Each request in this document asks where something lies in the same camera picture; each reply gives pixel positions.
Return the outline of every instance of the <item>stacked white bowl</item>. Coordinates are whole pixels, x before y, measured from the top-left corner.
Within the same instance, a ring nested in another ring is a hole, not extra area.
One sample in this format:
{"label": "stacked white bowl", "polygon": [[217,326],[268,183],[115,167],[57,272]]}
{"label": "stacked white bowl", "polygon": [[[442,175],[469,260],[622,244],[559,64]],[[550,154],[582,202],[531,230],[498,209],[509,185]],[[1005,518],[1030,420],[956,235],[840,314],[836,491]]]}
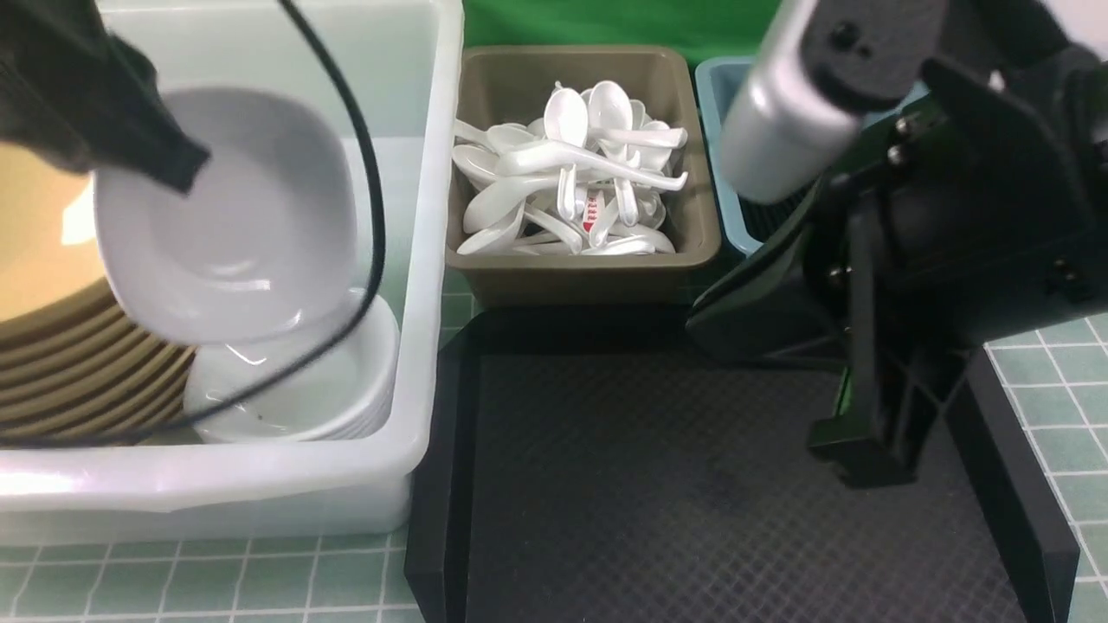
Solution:
{"label": "stacked white bowl", "polygon": [[[363,290],[327,320],[273,340],[205,346],[196,351],[185,410],[193,412],[273,375],[353,316]],[[400,329],[380,296],[362,321],[318,361],[256,398],[196,426],[208,443],[357,439],[389,417]]]}

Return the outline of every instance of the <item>tan plate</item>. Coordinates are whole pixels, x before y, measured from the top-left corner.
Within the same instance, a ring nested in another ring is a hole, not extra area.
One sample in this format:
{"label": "tan plate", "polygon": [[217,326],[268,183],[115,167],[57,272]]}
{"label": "tan plate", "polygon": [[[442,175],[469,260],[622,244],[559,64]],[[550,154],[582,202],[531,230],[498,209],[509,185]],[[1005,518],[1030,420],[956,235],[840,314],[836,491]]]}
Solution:
{"label": "tan plate", "polygon": [[184,381],[188,378],[188,367],[193,361],[194,349],[176,348],[177,356],[164,364],[154,375],[147,377],[150,381],[140,391],[125,395],[116,402],[104,408],[82,422],[66,423],[62,428],[50,431],[50,436],[55,439],[70,437],[84,437],[89,435],[120,432],[126,429],[134,429],[142,425],[143,409],[151,404],[157,402],[171,389],[181,382],[181,391],[184,391]]}
{"label": "tan plate", "polygon": [[[42,359],[37,359],[22,366],[8,369],[0,368],[0,387],[16,387],[63,370],[72,366],[74,361],[92,357],[96,353],[107,348],[109,345],[123,339],[124,336],[133,330],[135,330],[135,325],[126,316],[116,318],[107,327],[91,335],[88,339],[74,344],[70,348],[52,353]],[[2,419],[4,419],[3,411],[0,410],[0,420]]]}
{"label": "tan plate", "polygon": [[162,343],[157,338],[136,327],[88,359],[76,359],[66,368],[22,385],[0,387],[0,410],[34,398],[45,400],[49,398],[45,395],[51,391],[64,392],[74,385],[95,382],[94,377],[98,375],[112,374],[109,370],[113,366],[121,362],[125,365],[126,357],[142,358],[143,353],[136,353],[135,349],[145,347],[153,351],[160,344]]}
{"label": "tan plate", "polygon": [[80,382],[65,391],[57,391],[45,400],[35,398],[0,408],[0,423],[9,432],[20,435],[24,432],[24,426],[38,427],[49,422],[51,426],[45,430],[75,426],[147,386],[179,353],[179,347],[155,344],[153,351],[147,350],[145,356],[127,357],[124,364],[113,366],[112,374],[98,375],[94,381]]}
{"label": "tan plate", "polygon": [[[158,387],[164,387],[161,394],[155,394],[154,398],[150,402],[136,410],[135,413],[124,419],[123,421],[115,422],[111,425],[109,421],[102,421],[100,418],[95,418],[95,421],[101,423],[101,426],[110,426],[106,430],[93,430],[91,433],[94,435],[112,435],[122,432],[129,427],[132,430],[136,430],[140,427],[154,428],[161,426],[165,422],[172,421],[179,417],[184,412],[184,397],[185,397],[185,384],[188,381],[187,368],[181,369],[179,367],[173,366],[166,368],[164,374],[165,378],[158,378],[154,381],[154,385]],[[47,435],[51,439],[65,439],[66,437],[72,438],[76,435],[81,435],[74,430],[62,429],[57,435],[51,433],[31,433],[35,436]],[[132,446],[133,443],[114,443],[114,446]]]}
{"label": "tan plate", "polygon": [[86,175],[0,144],[0,344],[64,319],[107,292]]}
{"label": "tan plate", "polygon": [[112,323],[123,317],[123,309],[112,299],[103,309],[96,309],[89,315],[74,318],[68,327],[59,327],[58,333],[42,339],[33,339],[22,346],[0,348],[0,370],[14,368],[48,357],[59,350],[74,346],[96,331],[104,330]]}
{"label": "tan plate", "polygon": [[[153,402],[144,407],[140,413],[133,418],[117,422],[100,432],[100,435],[119,435],[124,431],[140,432],[152,430],[177,419],[185,412],[185,384],[188,375],[181,375],[172,385],[162,392]],[[124,446],[140,445],[142,441],[124,443]]]}

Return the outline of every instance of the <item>white grout line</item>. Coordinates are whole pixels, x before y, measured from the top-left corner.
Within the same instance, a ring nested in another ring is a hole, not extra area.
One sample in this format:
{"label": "white grout line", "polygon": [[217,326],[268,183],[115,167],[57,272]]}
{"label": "white grout line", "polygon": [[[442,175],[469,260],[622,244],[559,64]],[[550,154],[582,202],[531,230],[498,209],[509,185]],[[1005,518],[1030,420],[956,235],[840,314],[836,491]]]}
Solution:
{"label": "white grout line", "polygon": [[1079,380],[1074,382],[1014,382],[1006,385],[1009,389],[1039,389],[1050,387],[1108,387],[1108,380]]}
{"label": "white grout line", "polygon": [[1108,476],[1108,470],[1098,469],[1091,471],[1048,471],[1047,476],[1054,478],[1056,476]]}
{"label": "white grout line", "polygon": [[[324,605],[311,609],[311,614],[331,614],[331,613],[370,613],[370,612],[381,612],[381,611],[396,611],[396,610],[418,610],[419,606],[413,603],[396,604],[396,605]],[[297,615],[304,614],[305,609],[302,607],[274,607],[268,610],[212,610],[212,611],[194,611],[194,612],[166,612],[161,615],[165,621],[172,621],[174,619],[204,619],[204,617],[233,617],[235,615],[239,616],[273,616],[273,615]],[[143,613],[127,613],[127,614],[90,614],[86,617],[89,623],[113,623],[115,621],[148,621],[155,616],[158,616],[154,612],[143,612]],[[3,623],[73,623],[72,615],[65,616],[10,616],[4,617]]]}
{"label": "white grout line", "polygon": [[238,595],[243,591],[243,580],[246,579],[246,566],[250,562],[250,549],[254,548],[254,539],[246,542],[246,555],[243,556],[243,565],[238,568],[238,580],[235,582],[235,598],[230,600],[230,622],[235,623],[235,614],[238,612]]}
{"label": "white grout line", "polygon": [[[384,540],[384,544],[386,544],[386,547],[391,547],[392,545],[392,532],[389,532],[388,538],[386,538],[386,540]],[[384,554],[384,562],[381,564],[381,594],[379,594],[377,596],[377,605],[380,606],[380,607],[384,606],[384,590],[389,585],[388,581],[389,581],[389,554],[388,554],[388,552],[386,552],[386,554]],[[377,611],[377,623],[381,623],[381,619],[382,617],[383,617],[383,611],[378,610]]]}
{"label": "white grout line", "polygon": [[1067,430],[1067,429],[1068,430],[1086,430],[1086,429],[1092,429],[1092,430],[1100,429],[1100,430],[1104,430],[1106,428],[1108,428],[1108,423],[1094,423],[1094,425],[1084,425],[1084,423],[1045,423],[1045,425],[1036,425],[1036,426],[1025,426],[1024,430]]}
{"label": "white grout line", "polygon": [[177,541],[177,549],[173,551],[173,562],[170,563],[170,573],[165,576],[165,584],[162,586],[162,599],[157,602],[157,616],[154,623],[162,621],[162,613],[165,612],[165,600],[170,594],[170,586],[173,584],[173,574],[177,572],[177,561],[181,560],[181,549],[184,541]]}
{"label": "white grout line", "polygon": [[[1089,347],[1089,346],[1102,346],[1096,341],[1088,343],[1074,343],[1074,344],[1050,344],[1050,348],[1078,348],[1078,347]],[[1036,348],[1043,348],[1038,344],[1014,344],[1012,346],[989,346],[991,350],[1035,350]]]}
{"label": "white grout line", "polygon": [[[399,552],[403,551],[403,548],[365,548],[365,549],[347,549],[347,550],[326,550],[320,551],[319,555],[332,555],[332,554],[381,554],[388,552]],[[243,560],[248,559],[263,559],[263,558],[305,558],[312,555],[312,552],[273,552],[273,553],[261,553],[261,554],[204,554],[204,555],[183,555],[183,556],[155,556],[155,558],[114,558],[109,561],[109,564],[115,563],[127,563],[127,562],[184,562],[184,561],[212,561],[212,560]],[[50,560],[50,561],[39,561],[37,566],[74,566],[83,564],[96,564],[98,560]],[[7,562],[0,561],[0,568],[6,566],[27,566],[28,562]]]}
{"label": "white grout line", "polygon": [[100,561],[100,570],[96,571],[96,580],[92,583],[92,588],[89,589],[89,595],[84,600],[83,619],[88,619],[89,614],[92,613],[92,598],[96,594],[96,589],[100,588],[100,582],[104,579],[104,571],[107,571],[107,559],[112,555],[113,547],[115,547],[114,543],[109,543],[107,549],[104,550],[104,559]]}
{"label": "white grout line", "polygon": [[23,596],[23,592],[27,591],[27,585],[31,583],[31,575],[34,573],[34,565],[39,562],[39,558],[42,555],[42,547],[40,545],[38,550],[34,551],[34,558],[31,559],[31,564],[27,566],[27,575],[23,576],[23,583],[19,586],[19,591],[16,596],[11,599],[11,607],[8,610],[8,616],[12,617],[16,615],[16,610],[19,607],[19,598]]}
{"label": "white grout line", "polygon": [[316,537],[316,555],[311,559],[311,574],[308,575],[308,594],[304,598],[304,619],[308,623],[308,609],[311,607],[311,592],[316,589],[316,571],[319,570],[319,551],[324,549],[324,537]]}

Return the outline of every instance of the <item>white plastic spoon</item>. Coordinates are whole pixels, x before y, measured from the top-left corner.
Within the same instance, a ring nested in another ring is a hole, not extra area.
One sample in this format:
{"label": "white plastic spoon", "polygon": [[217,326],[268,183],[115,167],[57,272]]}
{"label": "white plastic spoon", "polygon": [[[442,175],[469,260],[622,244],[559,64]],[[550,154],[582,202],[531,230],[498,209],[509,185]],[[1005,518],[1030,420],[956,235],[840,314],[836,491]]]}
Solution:
{"label": "white plastic spoon", "polygon": [[523,228],[523,204],[497,221],[492,227],[481,229],[458,246],[459,255],[491,255],[512,247]]}
{"label": "white plastic spoon", "polygon": [[500,176],[493,172],[499,159],[492,152],[476,145],[454,145],[454,149],[450,151],[450,157],[454,161],[458,170],[469,177],[479,191],[500,180]]}
{"label": "white plastic spoon", "polygon": [[489,137],[489,142],[492,143],[493,151],[501,154],[538,140],[534,134],[527,132],[526,127],[517,123],[493,125],[485,131],[485,135]]}
{"label": "white plastic spoon", "polygon": [[642,236],[643,239],[654,245],[654,248],[657,253],[666,253],[666,254],[677,253],[677,251],[674,248],[673,241],[666,237],[665,234],[652,229],[646,225],[643,225],[642,223],[635,225],[634,227],[628,227],[623,223],[616,223],[615,225],[612,226],[612,235],[628,236],[628,237]]}
{"label": "white plastic spoon", "polygon": [[557,177],[502,177],[488,188],[478,193],[462,215],[462,231],[475,234],[486,227],[492,227],[507,215],[527,195],[544,188],[557,187]]}
{"label": "white plastic spoon", "polygon": [[516,238],[512,243],[512,246],[520,247],[520,246],[542,245],[547,243],[561,243],[561,241],[562,241],[561,238],[558,238],[557,236],[555,236],[550,232],[540,232],[532,236]]}
{"label": "white plastic spoon", "polygon": [[[543,129],[547,139],[566,146],[583,149],[588,137],[588,106],[573,89],[558,89],[546,101]],[[577,164],[563,163],[557,185],[557,208],[562,218],[575,216],[574,188],[577,186]]]}
{"label": "white plastic spoon", "polygon": [[516,246],[512,251],[520,255],[573,255],[570,245],[562,241],[537,245]]}
{"label": "white plastic spoon", "polygon": [[661,198],[658,197],[657,193],[653,193],[657,201],[647,201],[639,203],[639,210],[643,211],[643,217],[638,219],[639,225],[644,225],[652,229],[657,229],[661,227],[661,224],[666,222],[666,205],[661,203]]}
{"label": "white plastic spoon", "polygon": [[[652,121],[644,127],[648,130],[668,130],[669,125],[665,121]],[[674,153],[673,150],[665,147],[633,146],[630,151],[642,157],[639,166],[645,171],[661,171],[669,163],[669,156]]]}
{"label": "white plastic spoon", "polygon": [[486,150],[496,151],[489,142],[484,130],[470,125],[460,119],[454,120],[454,137],[465,143],[476,143]]}
{"label": "white plastic spoon", "polygon": [[588,131],[588,135],[594,139],[599,139],[603,141],[622,143],[625,145],[639,145],[643,147],[661,147],[667,150],[676,150],[685,146],[688,142],[689,133],[683,127],[669,127],[665,129],[657,126],[650,127],[655,123],[652,121],[649,124],[643,126],[642,130],[620,130],[612,127],[592,127]]}
{"label": "white plastic spoon", "polygon": [[[588,100],[588,126],[593,129],[611,129],[629,131],[634,120],[632,119],[630,98],[623,88],[604,80],[593,86],[593,96]],[[626,163],[627,145],[601,141],[601,150],[609,159]],[[626,178],[615,180],[616,204],[619,206],[619,219],[625,225],[638,223],[638,204],[635,203],[635,190]]]}
{"label": "white plastic spoon", "polygon": [[588,227],[588,246],[602,247],[608,242],[608,234],[613,227],[619,224],[619,205],[616,200],[612,200],[601,210],[596,222]]}
{"label": "white plastic spoon", "polygon": [[679,191],[685,187],[688,181],[688,172],[684,172],[678,177],[664,177],[655,173],[646,173],[626,164],[612,162],[611,160],[594,154],[582,147],[574,147],[557,141],[536,141],[530,145],[524,145],[512,150],[500,156],[494,172],[501,176],[530,175],[547,168],[575,164],[582,167],[593,168],[608,174],[609,177],[626,177],[636,184],[661,188],[664,191]]}
{"label": "white plastic spoon", "polygon": [[649,121],[649,116],[646,114],[646,104],[642,100],[630,101],[630,119],[632,130],[638,130],[643,127],[643,124]]}
{"label": "white plastic spoon", "polygon": [[543,125],[543,120],[536,119],[532,121],[531,124],[527,125],[527,132],[533,134],[536,139],[545,139],[546,127]]}
{"label": "white plastic spoon", "polygon": [[558,239],[570,246],[573,255],[581,253],[581,249],[584,247],[581,234],[555,216],[551,216],[545,212],[538,212],[533,207],[525,207],[523,208],[523,217],[557,236]]}
{"label": "white plastic spoon", "polygon": [[650,255],[656,251],[645,237],[632,236],[611,242],[602,247],[586,248],[581,252],[581,255]]}

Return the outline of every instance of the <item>light blue bin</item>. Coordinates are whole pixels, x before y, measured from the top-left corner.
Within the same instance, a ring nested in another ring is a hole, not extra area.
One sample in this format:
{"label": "light blue bin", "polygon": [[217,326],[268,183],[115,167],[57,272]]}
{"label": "light blue bin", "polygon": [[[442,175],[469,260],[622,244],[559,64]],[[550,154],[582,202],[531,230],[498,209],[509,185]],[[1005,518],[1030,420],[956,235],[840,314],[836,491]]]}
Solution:
{"label": "light blue bin", "polygon": [[[758,251],[762,241],[756,239],[747,231],[739,196],[724,181],[722,168],[719,166],[719,136],[722,133],[724,118],[727,116],[727,111],[731,108],[731,100],[738,94],[753,61],[753,57],[717,57],[696,68],[696,91],[700,101],[704,140],[708,146],[708,161],[711,165],[716,198],[719,202],[719,215],[724,223],[724,237],[736,251],[746,256]],[[926,88],[923,84],[917,84],[901,105],[914,102],[926,94]],[[891,111],[873,115],[870,123],[895,113],[896,111]]]}

